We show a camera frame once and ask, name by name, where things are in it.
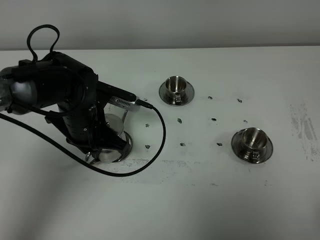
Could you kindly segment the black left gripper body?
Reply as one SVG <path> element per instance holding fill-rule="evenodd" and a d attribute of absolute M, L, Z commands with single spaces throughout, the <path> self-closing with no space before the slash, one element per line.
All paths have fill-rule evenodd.
<path fill-rule="evenodd" d="M 84 153 L 108 145 L 103 110 L 107 99 L 99 89 L 98 75 L 85 64 L 57 51 L 41 60 L 41 107 L 59 108 L 46 119 Z"/>

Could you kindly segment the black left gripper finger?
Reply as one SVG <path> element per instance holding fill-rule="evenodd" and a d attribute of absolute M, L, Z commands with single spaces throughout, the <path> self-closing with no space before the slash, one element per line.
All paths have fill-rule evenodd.
<path fill-rule="evenodd" d="M 124 135 L 124 126 L 103 126 L 97 139 L 97 151 L 94 159 L 122 159 L 128 146 Z"/>

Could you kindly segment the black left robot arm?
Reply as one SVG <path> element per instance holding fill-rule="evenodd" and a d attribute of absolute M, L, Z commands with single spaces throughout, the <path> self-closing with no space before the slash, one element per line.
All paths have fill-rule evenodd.
<path fill-rule="evenodd" d="M 69 144 L 97 160 L 118 162 L 132 149 L 123 120 L 104 112 L 114 99 L 131 102 L 136 97 L 100 82 L 90 67 L 61 52 L 50 52 L 42 60 L 21 60 L 0 73 L 2 111 L 43 115 Z"/>

